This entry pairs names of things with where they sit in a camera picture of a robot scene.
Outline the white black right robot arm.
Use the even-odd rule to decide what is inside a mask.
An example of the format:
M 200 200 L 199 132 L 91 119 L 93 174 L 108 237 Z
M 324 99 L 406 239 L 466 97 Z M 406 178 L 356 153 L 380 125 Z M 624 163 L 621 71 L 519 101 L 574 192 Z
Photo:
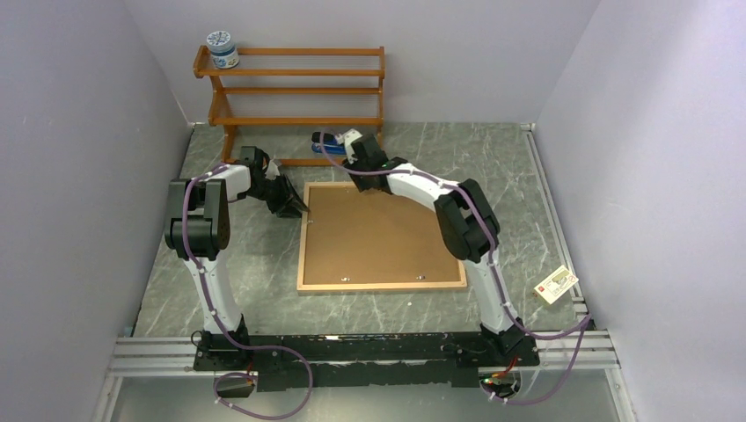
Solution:
M 479 307 L 484 354 L 496 365 L 534 365 L 535 344 L 501 280 L 497 250 L 500 224 L 479 183 L 434 176 L 401 157 L 389 158 L 374 135 L 350 129 L 339 137 L 345 171 L 359 191 L 375 189 L 413 200 L 432 210 L 447 251 L 465 270 Z

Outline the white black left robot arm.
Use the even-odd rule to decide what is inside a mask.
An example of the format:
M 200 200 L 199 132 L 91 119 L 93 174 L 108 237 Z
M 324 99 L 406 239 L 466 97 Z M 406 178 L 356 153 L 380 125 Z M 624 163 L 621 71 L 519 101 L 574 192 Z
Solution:
M 309 208 L 269 155 L 243 147 L 238 159 L 220 163 L 195 178 L 176 178 L 168 185 L 164 238 L 191 274 L 203 313 L 201 350 L 216 347 L 217 358 L 230 369 L 252 357 L 245 318 L 230 286 L 225 251 L 230 243 L 233 202 L 255 199 L 279 218 L 300 218 Z

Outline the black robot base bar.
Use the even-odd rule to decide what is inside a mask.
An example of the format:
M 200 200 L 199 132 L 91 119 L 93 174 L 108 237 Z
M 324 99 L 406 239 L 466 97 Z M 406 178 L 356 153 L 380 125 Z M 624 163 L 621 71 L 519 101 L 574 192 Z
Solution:
M 345 335 L 249 335 L 249 351 L 201 350 L 197 372 L 254 374 L 260 392 L 291 388 L 446 383 L 472 388 L 502 367 L 536 367 L 498 358 L 486 350 L 481 331 Z

